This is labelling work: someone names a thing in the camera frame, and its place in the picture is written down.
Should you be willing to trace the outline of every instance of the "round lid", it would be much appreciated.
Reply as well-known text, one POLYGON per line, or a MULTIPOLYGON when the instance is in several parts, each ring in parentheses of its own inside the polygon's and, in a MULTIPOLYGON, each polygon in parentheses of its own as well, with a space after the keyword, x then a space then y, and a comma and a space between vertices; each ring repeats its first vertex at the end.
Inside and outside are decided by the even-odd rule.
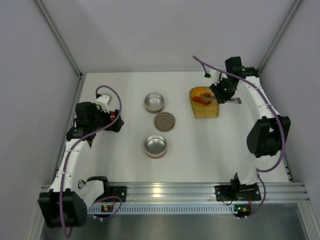
POLYGON ((168 112, 161 112, 154 118, 154 126, 160 132, 171 131, 176 124, 175 117, 168 112))

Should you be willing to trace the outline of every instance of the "gray wall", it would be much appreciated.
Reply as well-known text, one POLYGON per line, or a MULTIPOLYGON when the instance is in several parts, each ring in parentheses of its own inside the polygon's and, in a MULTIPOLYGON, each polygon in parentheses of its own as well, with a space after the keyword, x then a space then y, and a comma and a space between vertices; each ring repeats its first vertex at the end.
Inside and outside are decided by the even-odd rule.
POLYGON ((32 0, 0 1, 0 238, 22 240, 50 183, 77 78, 32 0))
POLYGON ((304 1, 261 75, 268 97, 291 118, 287 157, 320 220, 320 1, 304 1))
POLYGON ((83 72, 257 67, 294 0, 43 0, 83 72))

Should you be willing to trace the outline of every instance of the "red object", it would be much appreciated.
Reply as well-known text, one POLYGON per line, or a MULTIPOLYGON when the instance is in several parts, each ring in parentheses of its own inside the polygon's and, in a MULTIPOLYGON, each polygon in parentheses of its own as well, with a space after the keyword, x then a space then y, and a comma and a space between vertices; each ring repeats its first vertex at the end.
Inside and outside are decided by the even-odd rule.
POLYGON ((211 104, 211 101, 203 101, 199 96, 194 96, 192 98, 193 101, 197 102, 197 103, 200 103, 200 104, 203 104, 203 105, 209 105, 211 104))

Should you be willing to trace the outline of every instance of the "white table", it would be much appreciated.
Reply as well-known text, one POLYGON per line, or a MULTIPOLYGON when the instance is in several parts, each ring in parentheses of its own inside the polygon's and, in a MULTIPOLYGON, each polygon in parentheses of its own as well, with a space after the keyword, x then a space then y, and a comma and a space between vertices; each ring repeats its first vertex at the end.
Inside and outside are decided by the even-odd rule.
MULTIPOLYGON (((94 102, 100 85, 112 87, 122 100, 124 126, 119 133, 97 134, 83 179, 107 176, 110 182, 229 182, 246 158, 254 158, 246 144, 254 121, 245 103, 221 105, 219 118, 195 119, 189 91, 211 83, 203 72, 88 73, 80 102, 94 102), (144 98, 152 92, 164 96, 163 111, 176 119, 170 132, 158 131, 154 127, 156 115, 145 110, 144 98), (144 141, 151 135, 161 135, 168 142, 162 158, 152 159, 145 153, 144 141)), ((110 93, 108 89, 99 92, 110 93)), ((119 108, 116 96, 111 103, 111 109, 115 108, 119 108)), ((259 158, 258 168, 271 167, 278 156, 259 158)), ((261 173, 261 178, 265 182, 289 181, 283 163, 272 172, 261 173)))

